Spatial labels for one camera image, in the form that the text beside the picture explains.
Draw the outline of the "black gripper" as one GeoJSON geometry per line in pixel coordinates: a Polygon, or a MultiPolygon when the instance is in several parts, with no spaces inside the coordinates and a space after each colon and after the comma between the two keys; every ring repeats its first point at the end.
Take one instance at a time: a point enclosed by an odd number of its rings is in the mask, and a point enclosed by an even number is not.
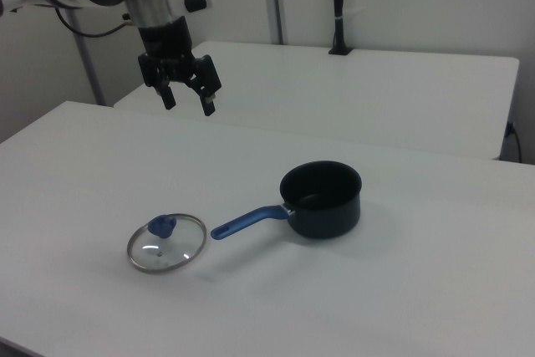
{"type": "Polygon", "coordinates": [[[138,57],[143,80],[155,89],[167,110],[176,106],[170,81],[186,82],[201,101],[205,116],[215,111],[216,92],[221,80],[210,55],[194,58],[186,18],[173,23],[138,29],[145,52],[138,57]]]}

